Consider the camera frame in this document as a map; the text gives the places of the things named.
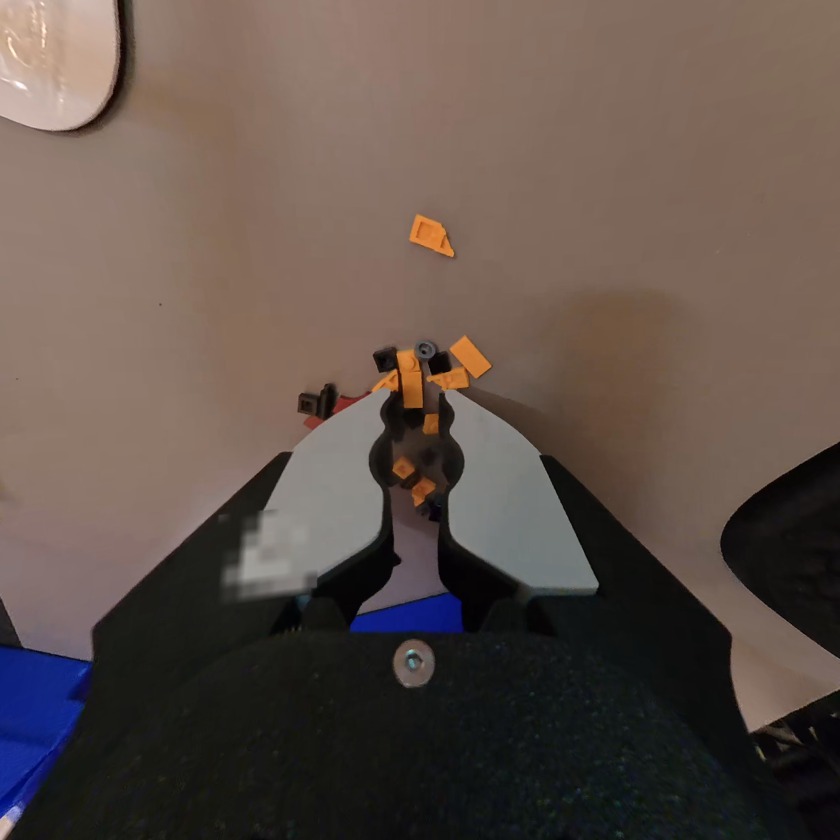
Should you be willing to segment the black office chair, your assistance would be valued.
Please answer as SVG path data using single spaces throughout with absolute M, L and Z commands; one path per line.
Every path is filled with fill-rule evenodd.
M 736 510 L 721 534 L 730 570 L 763 604 L 839 655 L 839 445 Z M 811 838 L 839 838 L 839 692 L 752 735 Z

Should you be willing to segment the pile of orange small bricks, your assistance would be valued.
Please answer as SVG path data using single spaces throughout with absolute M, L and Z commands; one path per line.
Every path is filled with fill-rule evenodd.
M 492 368 L 489 358 L 467 336 L 446 349 L 437 347 L 448 352 L 450 372 L 430 375 L 427 360 L 419 360 L 414 347 L 396 349 L 398 371 L 382 374 L 373 389 L 391 398 L 385 408 L 385 430 L 392 448 L 388 483 L 406 490 L 417 512 L 430 521 L 439 519 L 448 487 L 446 420 L 436 399 L 446 392 L 464 391 Z

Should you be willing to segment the red flat toy brick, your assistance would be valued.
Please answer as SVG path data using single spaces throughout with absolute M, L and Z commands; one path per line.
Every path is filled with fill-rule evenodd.
M 334 417 L 335 415 L 337 415 L 337 414 L 338 414 L 338 413 L 340 413 L 341 411 L 343 411 L 343 410 L 345 410 L 346 408 L 350 407 L 351 405 L 353 405 L 353 404 L 357 403 L 357 402 L 358 402 L 358 401 L 360 401 L 361 399 L 364 399 L 364 398 L 365 398 L 366 396 L 368 396 L 370 393 L 371 393 L 371 392 L 370 392 L 370 391 L 368 391 L 368 392 L 365 392 L 365 393 L 363 393 L 362 395 L 359 395 L 359 396 L 356 396 L 356 397 L 349 397 L 349 396 L 346 396 L 346 395 L 340 395 L 340 396 L 338 397 L 338 399 L 337 399 L 336 403 L 335 403 L 335 406 L 334 406 L 334 408 L 333 408 L 333 410 L 332 410 L 332 413 L 328 416 L 328 418 Z M 308 429 L 312 430 L 312 429 L 314 429 L 314 428 L 316 428 L 316 427 L 318 427 L 318 426 L 322 425 L 325 421 L 326 421 L 326 419 L 325 419 L 325 418 L 320 418 L 320 417 L 318 417 L 318 416 L 308 416 L 308 417 L 304 420 L 303 425 L 304 425 L 306 428 L 308 428 Z

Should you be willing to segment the white plastic bag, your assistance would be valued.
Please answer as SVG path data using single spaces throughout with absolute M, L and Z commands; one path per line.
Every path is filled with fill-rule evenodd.
M 94 123 L 118 87 L 124 24 L 124 2 L 2 1 L 2 119 L 48 133 Z

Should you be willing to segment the orange wedge toy brick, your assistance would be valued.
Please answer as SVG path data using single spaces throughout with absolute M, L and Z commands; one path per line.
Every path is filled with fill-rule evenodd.
M 424 215 L 415 215 L 409 234 L 409 241 L 414 245 L 429 249 L 441 256 L 455 257 L 455 251 L 449 243 L 444 226 Z

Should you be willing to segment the blue box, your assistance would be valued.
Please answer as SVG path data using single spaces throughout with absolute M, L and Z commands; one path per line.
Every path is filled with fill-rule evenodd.
M 429 596 L 364 613 L 350 630 L 461 633 L 461 606 L 451 594 Z M 90 677 L 86 660 L 1 647 L 2 838 L 65 748 L 87 700 Z

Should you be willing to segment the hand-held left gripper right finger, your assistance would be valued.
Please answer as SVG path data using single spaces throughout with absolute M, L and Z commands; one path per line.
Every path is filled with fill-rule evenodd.
M 592 596 L 599 582 L 537 448 L 463 392 L 439 398 L 447 487 L 437 567 L 477 631 L 498 602 Z

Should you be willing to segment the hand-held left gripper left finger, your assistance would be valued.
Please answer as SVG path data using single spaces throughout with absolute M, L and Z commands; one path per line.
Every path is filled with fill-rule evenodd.
M 363 397 L 292 451 L 262 514 L 262 582 L 270 592 L 335 601 L 345 618 L 391 579 L 394 549 L 386 410 Z

